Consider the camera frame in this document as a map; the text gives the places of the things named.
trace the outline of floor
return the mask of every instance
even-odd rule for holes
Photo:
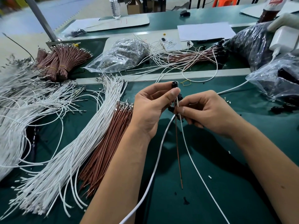
[[[166,9],[181,6],[189,0],[167,0]],[[212,6],[214,0],[206,0],[205,8]],[[198,0],[192,0],[191,7],[196,8]],[[241,0],[240,4],[250,4],[252,0]],[[39,3],[39,8],[52,29],[56,30],[73,19],[96,18],[111,16],[109,0],[51,0]],[[127,15],[126,5],[121,3],[121,15]],[[6,33],[20,43],[33,56],[37,47],[47,49],[47,35],[40,26],[30,8],[13,12],[0,19],[0,32]],[[13,53],[17,58],[25,58],[28,54],[12,41],[0,35],[0,66],[6,63],[6,58]]]

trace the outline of blue floor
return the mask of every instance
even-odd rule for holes
[[[38,3],[40,10],[55,30],[93,0],[51,0]],[[30,8],[13,12],[0,19],[0,32],[7,35],[43,33]]]

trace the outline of bottle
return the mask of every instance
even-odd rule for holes
[[[278,12],[282,9],[286,0],[266,0],[264,10],[257,23],[274,20]]]
[[[115,19],[120,18],[121,12],[120,12],[120,8],[119,8],[119,4],[118,4],[117,0],[109,0],[109,1],[110,1],[113,18],[115,18]]]

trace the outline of fingernail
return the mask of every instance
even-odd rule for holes
[[[171,90],[171,94],[177,96],[181,92],[181,89],[176,87]]]
[[[180,113],[180,114],[184,114],[184,107],[177,107],[176,110]]]

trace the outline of person's left hand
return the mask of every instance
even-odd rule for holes
[[[161,113],[175,100],[180,89],[171,89],[172,82],[155,83],[135,96],[131,127],[152,139],[158,128]]]

